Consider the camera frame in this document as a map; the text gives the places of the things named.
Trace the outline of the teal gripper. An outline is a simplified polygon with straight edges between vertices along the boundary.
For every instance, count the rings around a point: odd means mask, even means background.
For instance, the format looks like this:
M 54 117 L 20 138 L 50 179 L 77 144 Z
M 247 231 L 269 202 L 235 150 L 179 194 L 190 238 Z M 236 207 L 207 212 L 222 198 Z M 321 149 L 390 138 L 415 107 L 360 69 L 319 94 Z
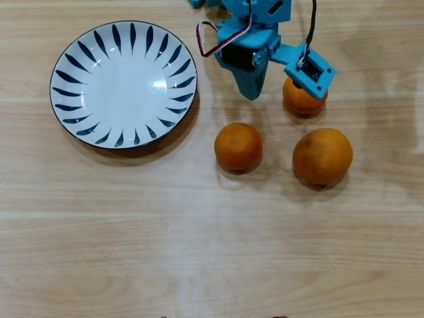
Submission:
M 300 49 L 282 43 L 278 24 L 252 23 L 249 30 L 224 46 L 215 57 L 224 68 L 232 70 L 240 93 L 254 101 L 262 91 L 268 61 L 295 64 Z

